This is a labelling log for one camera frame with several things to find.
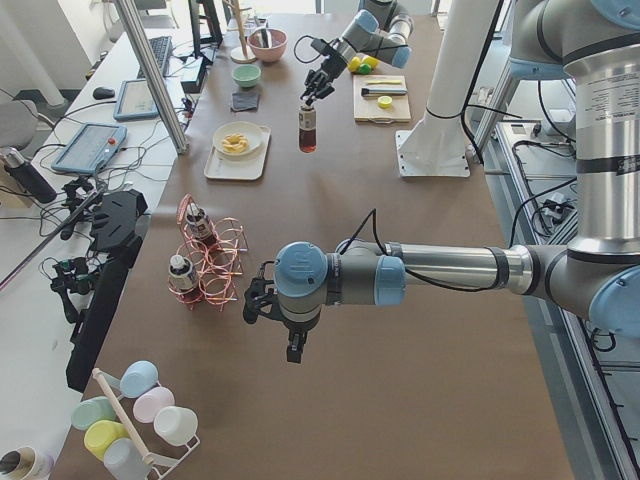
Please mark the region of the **tea bottle white cap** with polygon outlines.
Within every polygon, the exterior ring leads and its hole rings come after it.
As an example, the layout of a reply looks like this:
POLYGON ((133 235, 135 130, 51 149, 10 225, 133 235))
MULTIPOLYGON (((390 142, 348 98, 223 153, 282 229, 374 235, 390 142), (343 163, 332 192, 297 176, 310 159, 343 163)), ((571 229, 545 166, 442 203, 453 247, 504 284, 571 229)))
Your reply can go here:
POLYGON ((312 105, 300 106, 298 145, 304 153, 312 153, 316 150, 316 111, 312 105))

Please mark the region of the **tea bottle rack right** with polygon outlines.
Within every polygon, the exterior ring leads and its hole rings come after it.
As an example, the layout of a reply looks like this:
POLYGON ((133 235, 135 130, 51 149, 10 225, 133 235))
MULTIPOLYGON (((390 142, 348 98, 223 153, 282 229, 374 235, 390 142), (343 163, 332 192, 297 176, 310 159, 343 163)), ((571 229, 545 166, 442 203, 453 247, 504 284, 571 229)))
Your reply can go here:
POLYGON ((170 290, 181 302, 193 305, 201 300, 199 277, 189 258, 180 254, 170 258, 168 281, 170 290))

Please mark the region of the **tea bottle in rack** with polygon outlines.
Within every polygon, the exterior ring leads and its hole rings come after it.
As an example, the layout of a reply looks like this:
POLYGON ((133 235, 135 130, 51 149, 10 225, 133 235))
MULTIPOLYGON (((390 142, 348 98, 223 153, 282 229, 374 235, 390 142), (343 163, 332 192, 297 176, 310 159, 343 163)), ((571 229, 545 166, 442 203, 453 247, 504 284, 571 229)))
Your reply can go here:
POLYGON ((217 234, 208 215, 197 204, 188 204, 186 209, 186 222, 193 239, 208 247, 212 247, 218 243, 217 234))

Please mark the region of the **cream serving tray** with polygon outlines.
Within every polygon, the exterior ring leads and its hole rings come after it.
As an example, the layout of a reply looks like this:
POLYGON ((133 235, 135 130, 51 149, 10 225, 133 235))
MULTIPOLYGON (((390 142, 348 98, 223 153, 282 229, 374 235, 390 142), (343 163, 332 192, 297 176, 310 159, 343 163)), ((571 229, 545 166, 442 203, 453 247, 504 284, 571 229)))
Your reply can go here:
POLYGON ((252 122, 236 121, 220 126, 213 134, 213 144, 204 167, 204 176, 211 180, 253 181, 262 176, 270 141, 271 129, 252 122), (242 152, 226 152, 226 136, 240 134, 248 146, 242 152))

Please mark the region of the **yellow lemon lower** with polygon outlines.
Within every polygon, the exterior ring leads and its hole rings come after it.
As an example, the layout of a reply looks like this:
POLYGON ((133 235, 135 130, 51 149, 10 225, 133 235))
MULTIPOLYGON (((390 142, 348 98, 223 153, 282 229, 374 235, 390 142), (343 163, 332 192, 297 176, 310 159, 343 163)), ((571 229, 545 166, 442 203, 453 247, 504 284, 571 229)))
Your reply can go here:
POLYGON ((354 56, 347 64, 347 69, 351 72, 354 73, 356 72, 359 67, 361 65, 361 59, 357 56, 354 56))

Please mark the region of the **yellow lemon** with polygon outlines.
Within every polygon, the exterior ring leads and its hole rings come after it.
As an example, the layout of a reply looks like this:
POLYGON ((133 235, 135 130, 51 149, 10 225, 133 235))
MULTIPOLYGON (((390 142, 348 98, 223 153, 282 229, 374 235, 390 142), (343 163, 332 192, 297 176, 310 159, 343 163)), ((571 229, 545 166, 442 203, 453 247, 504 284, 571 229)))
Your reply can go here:
POLYGON ((366 55, 362 58, 362 63, 369 65, 371 69, 375 69, 379 65, 379 60, 375 57, 366 55))
POLYGON ((354 56, 347 64, 347 69, 351 72, 354 73, 356 72, 359 67, 361 65, 361 59, 357 56, 354 56))

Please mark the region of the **green lime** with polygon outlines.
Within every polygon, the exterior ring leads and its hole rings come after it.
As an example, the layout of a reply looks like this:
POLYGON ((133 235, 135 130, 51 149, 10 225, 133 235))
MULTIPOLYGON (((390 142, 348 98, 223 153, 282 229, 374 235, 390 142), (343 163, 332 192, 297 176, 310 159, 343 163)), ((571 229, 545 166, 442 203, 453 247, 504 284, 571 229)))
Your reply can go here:
POLYGON ((358 75, 369 75, 371 72, 372 72, 371 66, 366 63, 360 64, 356 71, 358 75))

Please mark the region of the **yellow lemon upper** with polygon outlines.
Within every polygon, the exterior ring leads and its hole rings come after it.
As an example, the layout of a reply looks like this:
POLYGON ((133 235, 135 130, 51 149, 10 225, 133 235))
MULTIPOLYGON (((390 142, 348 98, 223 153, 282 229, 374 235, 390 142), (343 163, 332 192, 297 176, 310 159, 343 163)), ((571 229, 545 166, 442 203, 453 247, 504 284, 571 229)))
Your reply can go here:
POLYGON ((369 65, 371 69, 375 69, 379 65, 379 60, 375 57, 366 55, 362 58, 362 63, 369 65))

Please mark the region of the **yellow plastic knife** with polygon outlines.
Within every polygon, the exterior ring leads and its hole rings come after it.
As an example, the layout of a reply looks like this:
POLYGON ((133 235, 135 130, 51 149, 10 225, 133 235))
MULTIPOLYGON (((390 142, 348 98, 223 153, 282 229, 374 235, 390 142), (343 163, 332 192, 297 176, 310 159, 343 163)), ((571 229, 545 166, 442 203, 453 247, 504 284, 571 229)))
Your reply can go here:
POLYGON ((403 81, 401 79, 374 79, 367 80, 365 85, 402 85, 403 81))

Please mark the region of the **steel muddler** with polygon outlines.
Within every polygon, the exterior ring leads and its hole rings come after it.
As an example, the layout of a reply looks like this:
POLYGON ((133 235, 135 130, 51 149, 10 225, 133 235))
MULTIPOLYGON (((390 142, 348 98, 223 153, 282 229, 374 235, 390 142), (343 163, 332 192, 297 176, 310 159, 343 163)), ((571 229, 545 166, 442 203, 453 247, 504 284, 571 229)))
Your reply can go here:
POLYGON ((392 86, 370 86, 363 87, 360 91, 362 97, 376 97, 376 96, 406 96, 408 93, 406 88, 392 87, 392 86))

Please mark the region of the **bamboo cutting board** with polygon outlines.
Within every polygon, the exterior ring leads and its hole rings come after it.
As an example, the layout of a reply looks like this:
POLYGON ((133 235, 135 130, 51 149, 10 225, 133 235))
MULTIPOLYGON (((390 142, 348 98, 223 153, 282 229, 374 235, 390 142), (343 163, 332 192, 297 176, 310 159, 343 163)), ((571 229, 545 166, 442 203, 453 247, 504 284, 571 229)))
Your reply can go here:
POLYGON ((356 121, 406 123, 411 120, 403 75, 354 75, 353 117, 356 121))

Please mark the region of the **half lemon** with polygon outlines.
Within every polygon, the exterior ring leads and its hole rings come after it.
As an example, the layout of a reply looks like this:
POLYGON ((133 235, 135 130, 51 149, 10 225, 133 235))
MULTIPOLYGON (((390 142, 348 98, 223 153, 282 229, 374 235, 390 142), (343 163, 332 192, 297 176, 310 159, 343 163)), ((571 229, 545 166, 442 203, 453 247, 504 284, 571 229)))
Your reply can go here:
POLYGON ((383 95, 377 98, 377 105, 381 109, 389 109, 393 104, 393 98, 391 96, 383 95))

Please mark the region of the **pink bowl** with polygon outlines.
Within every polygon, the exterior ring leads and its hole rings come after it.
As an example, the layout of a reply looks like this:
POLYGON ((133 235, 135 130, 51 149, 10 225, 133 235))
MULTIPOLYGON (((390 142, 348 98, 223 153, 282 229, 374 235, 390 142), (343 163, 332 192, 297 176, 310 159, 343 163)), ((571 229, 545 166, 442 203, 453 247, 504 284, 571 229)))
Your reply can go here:
POLYGON ((258 60, 271 63, 278 61, 287 47, 288 35, 279 29, 261 27, 249 37, 248 44, 258 60))

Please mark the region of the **grey folded cloth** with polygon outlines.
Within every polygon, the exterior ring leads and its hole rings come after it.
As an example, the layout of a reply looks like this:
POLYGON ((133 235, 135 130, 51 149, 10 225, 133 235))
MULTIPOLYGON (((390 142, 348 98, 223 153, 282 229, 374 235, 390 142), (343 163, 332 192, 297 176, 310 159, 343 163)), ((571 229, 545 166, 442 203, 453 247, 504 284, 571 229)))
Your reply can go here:
POLYGON ((259 107, 258 91, 237 91, 231 96, 230 109, 233 112, 253 111, 259 107))

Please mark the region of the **mint green bowl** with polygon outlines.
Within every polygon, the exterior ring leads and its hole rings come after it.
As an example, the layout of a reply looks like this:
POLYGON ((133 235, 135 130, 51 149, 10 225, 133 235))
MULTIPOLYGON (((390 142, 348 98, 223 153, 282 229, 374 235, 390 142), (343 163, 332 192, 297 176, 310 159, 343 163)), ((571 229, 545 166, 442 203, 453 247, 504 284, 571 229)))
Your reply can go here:
POLYGON ((233 81, 241 88, 253 88, 258 85, 262 70, 257 65, 243 64, 232 71, 233 81))

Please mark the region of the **white round plate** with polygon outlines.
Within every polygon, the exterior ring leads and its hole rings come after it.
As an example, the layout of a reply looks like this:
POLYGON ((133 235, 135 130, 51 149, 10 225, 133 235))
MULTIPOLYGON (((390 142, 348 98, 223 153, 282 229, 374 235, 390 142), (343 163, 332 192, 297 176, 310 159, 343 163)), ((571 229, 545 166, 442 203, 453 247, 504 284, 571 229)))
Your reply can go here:
POLYGON ((214 132, 213 143, 220 153, 240 157, 254 152, 261 145, 262 131, 258 125, 251 122, 231 122, 214 132))

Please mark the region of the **wooden cup tree stand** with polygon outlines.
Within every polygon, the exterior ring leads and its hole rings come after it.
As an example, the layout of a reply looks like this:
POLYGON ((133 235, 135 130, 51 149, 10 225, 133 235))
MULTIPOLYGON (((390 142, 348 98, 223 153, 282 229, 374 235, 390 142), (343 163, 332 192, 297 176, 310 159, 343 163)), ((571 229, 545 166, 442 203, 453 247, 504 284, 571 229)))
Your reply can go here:
POLYGON ((231 60, 237 64, 250 64, 255 62, 256 57, 248 47, 247 35, 245 32, 244 12, 248 11, 248 8, 242 8, 240 6, 240 2, 234 0, 224 0, 223 4, 228 8, 231 15, 231 20, 228 22, 227 30, 229 32, 236 32, 240 42, 240 45, 231 51, 231 60))

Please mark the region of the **glazed donut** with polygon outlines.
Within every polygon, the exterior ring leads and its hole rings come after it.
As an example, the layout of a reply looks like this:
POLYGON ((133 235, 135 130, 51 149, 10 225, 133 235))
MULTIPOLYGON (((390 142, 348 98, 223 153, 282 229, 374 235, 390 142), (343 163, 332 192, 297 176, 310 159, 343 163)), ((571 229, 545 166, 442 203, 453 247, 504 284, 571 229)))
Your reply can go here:
POLYGON ((242 133, 232 133, 222 139, 222 150, 226 154, 240 155, 248 150, 250 143, 242 133))

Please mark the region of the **black keyboard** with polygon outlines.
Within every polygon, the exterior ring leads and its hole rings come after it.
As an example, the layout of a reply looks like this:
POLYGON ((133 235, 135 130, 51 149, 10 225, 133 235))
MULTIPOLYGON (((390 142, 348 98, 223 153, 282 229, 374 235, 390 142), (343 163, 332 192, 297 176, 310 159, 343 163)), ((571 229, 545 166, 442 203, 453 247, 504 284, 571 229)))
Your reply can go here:
POLYGON ((170 57, 172 54, 172 37, 159 36, 148 40, 153 57, 160 70, 161 76, 165 78, 169 68, 170 57))

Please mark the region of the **blue teach pendant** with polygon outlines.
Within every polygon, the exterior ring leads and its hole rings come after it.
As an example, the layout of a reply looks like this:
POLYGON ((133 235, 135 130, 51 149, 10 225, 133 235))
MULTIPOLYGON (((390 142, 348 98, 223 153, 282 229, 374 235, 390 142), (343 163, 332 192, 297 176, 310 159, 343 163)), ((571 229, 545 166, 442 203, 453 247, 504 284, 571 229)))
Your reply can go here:
POLYGON ((158 116, 158 108, 145 79, 122 82, 113 113, 116 121, 145 120, 158 116))
POLYGON ((62 149, 51 168, 58 173, 94 174, 114 157, 126 136, 124 126, 87 123, 62 149))

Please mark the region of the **black water bottle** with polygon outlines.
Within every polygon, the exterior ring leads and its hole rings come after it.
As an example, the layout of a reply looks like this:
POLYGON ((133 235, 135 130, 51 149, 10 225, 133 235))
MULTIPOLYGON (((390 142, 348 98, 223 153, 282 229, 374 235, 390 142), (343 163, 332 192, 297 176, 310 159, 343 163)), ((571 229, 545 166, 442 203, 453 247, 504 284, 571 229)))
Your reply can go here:
POLYGON ((1 148, 1 161, 8 174, 26 189, 38 202, 50 203, 56 192, 49 182, 13 147, 1 148))

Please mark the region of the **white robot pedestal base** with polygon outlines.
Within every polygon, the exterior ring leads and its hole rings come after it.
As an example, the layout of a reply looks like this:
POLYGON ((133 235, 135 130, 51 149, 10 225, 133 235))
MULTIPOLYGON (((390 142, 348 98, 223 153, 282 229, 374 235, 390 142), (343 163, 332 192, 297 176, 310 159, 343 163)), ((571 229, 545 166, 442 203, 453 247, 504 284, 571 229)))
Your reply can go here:
POLYGON ((503 3, 454 1, 435 65, 423 118, 396 134, 403 177, 470 175, 464 132, 465 109, 482 57, 491 43, 503 3))

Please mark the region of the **aluminium frame post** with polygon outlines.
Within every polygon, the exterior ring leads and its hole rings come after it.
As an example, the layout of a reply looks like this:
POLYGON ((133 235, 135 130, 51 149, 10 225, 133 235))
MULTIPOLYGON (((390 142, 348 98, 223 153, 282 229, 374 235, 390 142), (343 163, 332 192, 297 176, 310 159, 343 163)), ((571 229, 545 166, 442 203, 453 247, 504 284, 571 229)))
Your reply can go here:
POLYGON ((173 108, 164 77, 157 65, 135 2, 131 0, 115 0, 114 4, 123 29, 128 36, 139 65, 146 76, 146 81, 151 96, 158 108, 159 116, 164 123, 176 152, 179 155, 185 154, 188 152, 189 144, 173 108))

